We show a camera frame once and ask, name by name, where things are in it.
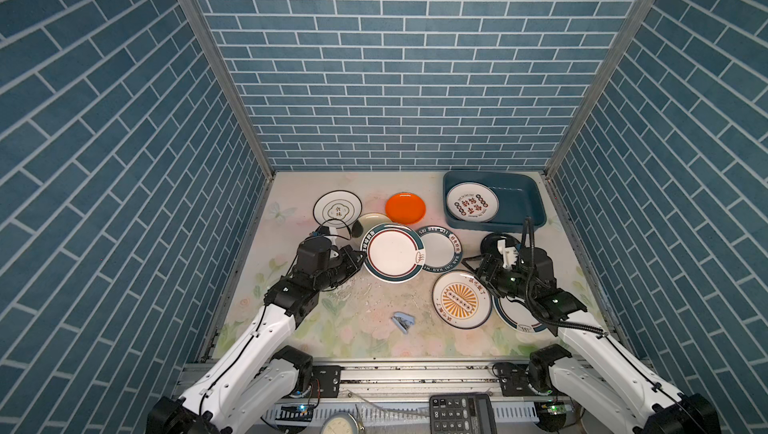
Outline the white plate green red rim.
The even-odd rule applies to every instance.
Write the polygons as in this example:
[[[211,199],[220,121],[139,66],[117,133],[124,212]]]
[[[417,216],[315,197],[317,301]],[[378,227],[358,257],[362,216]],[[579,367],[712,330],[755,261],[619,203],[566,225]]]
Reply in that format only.
[[[385,223],[370,229],[361,248],[366,254],[364,267],[380,281],[398,284],[418,276],[425,266],[426,249],[412,229]]]

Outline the white plate orange sunburst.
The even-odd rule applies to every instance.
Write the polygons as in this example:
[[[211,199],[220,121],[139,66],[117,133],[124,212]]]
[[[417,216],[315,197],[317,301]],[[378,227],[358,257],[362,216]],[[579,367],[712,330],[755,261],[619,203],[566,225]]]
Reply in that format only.
[[[440,276],[433,286],[432,302],[437,315],[460,330],[479,328],[493,308],[490,293],[467,271]]]

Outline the white plate red characters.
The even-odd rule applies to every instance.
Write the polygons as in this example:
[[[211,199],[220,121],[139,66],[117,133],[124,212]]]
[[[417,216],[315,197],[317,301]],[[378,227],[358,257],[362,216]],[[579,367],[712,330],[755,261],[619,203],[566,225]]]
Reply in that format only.
[[[489,222],[498,213],[497,195],[485,185],[465,182],[446,194],[446,206],[453,217],[467,222]]]

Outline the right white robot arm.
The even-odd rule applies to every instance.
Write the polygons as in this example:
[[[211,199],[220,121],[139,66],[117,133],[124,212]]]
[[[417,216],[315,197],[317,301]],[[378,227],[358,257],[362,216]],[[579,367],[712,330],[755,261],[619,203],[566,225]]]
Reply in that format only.
[[[718,433],[716,408],[686,394],[638,360],[600,327],[586,305],[558,287],[534,248],[506,266],[492,254],[462,264],[495,298],[521,301],[558,338],[529,357],[533,390],[576,401],[613,433]]]

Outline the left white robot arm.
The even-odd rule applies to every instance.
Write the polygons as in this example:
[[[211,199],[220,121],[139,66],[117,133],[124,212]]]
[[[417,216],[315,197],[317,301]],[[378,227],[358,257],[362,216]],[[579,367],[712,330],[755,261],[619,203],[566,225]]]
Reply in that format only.
[[[147,433],[244,433],[278,400],[310,387],[313,358],[286,344],[318,305],[343,285],[367,255],[314,235],[302,241],[288,273],[264,296],[254,321],[226,353],[177,399],[162,397]]]

